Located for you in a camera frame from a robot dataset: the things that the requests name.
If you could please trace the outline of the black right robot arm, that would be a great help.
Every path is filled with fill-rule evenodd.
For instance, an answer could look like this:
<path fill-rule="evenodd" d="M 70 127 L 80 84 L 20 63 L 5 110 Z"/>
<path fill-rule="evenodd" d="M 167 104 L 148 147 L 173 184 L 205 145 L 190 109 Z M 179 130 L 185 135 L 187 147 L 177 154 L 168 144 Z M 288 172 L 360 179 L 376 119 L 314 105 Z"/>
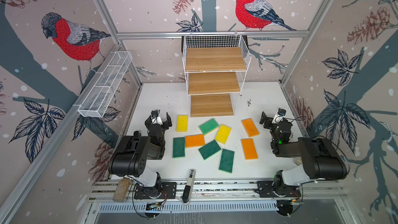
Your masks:
<path fill-rule="evenodd" d="M 327 138 L 299 137 L 291 142 L 292 123 L 285 118 L 286 111 L 279 109 L 273 117 L 264 112 L 259 124 L 270 130 L 271 150 L 279 158 L 300 158 L 301 164 L 276 172 L 270 185 L 262 186 L 258 182 L 257 192 L 260 195 L 274 194 L 278 197 L 300 196 L 299 187 L 317 180 L 344 179 L 349 172 L 342 158 Z"/>

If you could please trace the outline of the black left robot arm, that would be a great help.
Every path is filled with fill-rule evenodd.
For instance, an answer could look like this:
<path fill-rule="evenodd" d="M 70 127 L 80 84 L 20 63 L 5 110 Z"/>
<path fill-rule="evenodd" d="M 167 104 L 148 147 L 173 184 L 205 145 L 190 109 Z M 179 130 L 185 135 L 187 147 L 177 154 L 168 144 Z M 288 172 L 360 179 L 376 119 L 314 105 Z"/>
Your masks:
<path fill-rule="evenodd" d="M 160 110 L 153 110 L 145 120 L 147 135 L 135 131 L 132 136 L 124 136 L 108 164 L 110 174 L 129 177 L 138 184 L 148 198 L 167 196 L 162 187 L 160 173 L 153 171 L 146 163 L 148 160 L 162 160 L 165 153 L 165 132 L 172 126 L 172 119 L 166 114 L 163 121 Z"/>

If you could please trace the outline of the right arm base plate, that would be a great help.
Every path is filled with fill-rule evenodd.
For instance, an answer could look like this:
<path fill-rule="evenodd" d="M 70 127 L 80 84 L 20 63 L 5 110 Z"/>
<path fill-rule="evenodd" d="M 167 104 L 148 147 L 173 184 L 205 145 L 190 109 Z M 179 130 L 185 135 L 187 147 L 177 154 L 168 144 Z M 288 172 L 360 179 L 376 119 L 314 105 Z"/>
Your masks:
<path fill-rule="evenodd" d="M 260 198 L 300 198 L 300 188 L 297 186 L 287 186 L 281 184 L 275 186 L 274 181 L 263 180 L 257 181 L 257 189 L 255 193 L 259 194 Z"/>

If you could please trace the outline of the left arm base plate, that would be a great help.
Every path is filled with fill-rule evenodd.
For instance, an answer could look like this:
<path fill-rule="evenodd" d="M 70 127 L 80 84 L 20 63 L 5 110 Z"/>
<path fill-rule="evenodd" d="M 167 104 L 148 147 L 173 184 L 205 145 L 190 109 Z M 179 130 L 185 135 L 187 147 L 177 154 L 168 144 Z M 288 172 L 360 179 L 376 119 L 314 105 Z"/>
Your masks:
<path fill-rule="evenodd" d="M 176 182 L 163 182 L 154 187 L 143 187 L 136 184 L 134 191 L 134 200 L 159 200 L 176 198 Z"/>

